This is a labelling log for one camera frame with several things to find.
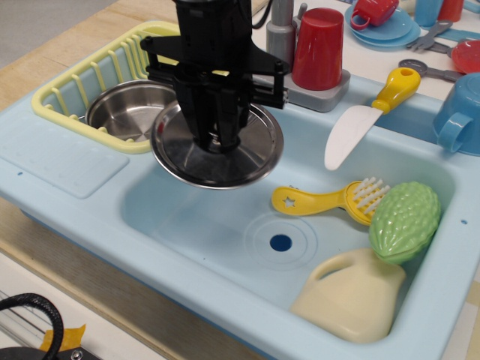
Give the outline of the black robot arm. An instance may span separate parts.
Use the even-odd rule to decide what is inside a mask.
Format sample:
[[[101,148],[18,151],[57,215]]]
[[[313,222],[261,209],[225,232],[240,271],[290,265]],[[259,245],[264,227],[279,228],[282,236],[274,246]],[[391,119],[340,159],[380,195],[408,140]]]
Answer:
[[[249,1],[177,1],[180,34],[146,37],[148,78],[170,84],[205,150],[238,146],[251,104],[281,108],[290,66],[252,41]]]

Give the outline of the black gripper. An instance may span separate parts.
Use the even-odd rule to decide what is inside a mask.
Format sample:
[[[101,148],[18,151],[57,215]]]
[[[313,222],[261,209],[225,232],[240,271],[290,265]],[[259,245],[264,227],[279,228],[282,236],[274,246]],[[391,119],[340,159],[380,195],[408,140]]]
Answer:
[[[188,129],[200,147],[211,147],[217,135],[223,152],[238,146],[239,133],[247,124],[251,102],[283,108],[286,102],[284,75],[290,66],[261,50],[252,41],[252,31],[266,21],[252,23],[250,1],[176,1],[176,36],[151,37],[141,41],[148,53],[148,78],[173,81],[179,67],[161,65],[158,56],[177,61],[193,76],[176,74],[174,87]],[[211,82],[206,74],[226,71],[217,97],[217,120]]]

